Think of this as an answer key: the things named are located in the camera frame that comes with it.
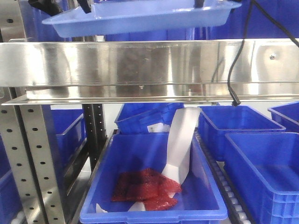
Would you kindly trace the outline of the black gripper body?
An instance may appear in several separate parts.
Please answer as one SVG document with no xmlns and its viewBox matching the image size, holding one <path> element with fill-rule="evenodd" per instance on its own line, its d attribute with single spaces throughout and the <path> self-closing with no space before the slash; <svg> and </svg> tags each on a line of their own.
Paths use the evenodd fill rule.
<svg viewBox="0 0 299 224">
<path fill-rule="evenodd" d="M 28 3 L 50 16 L 55 16 L 63 12 L 55 0 L 28 0 Z"/>
</svg>

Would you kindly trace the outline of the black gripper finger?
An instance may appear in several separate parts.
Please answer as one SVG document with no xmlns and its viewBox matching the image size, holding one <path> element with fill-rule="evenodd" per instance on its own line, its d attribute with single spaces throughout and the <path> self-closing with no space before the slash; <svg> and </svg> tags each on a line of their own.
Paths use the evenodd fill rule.
<svg viewBox="0 0 299 224">
<path fill-rule="evenodd" d="M 203 7 L 205 0 L 194 0 L 194 7 Z"/>
<path fill-rule="evenodd" d="M 88 0 L 77 0 L 77 2 L 85 13 L 91 12 L 91 4 Z"/>
</svg>

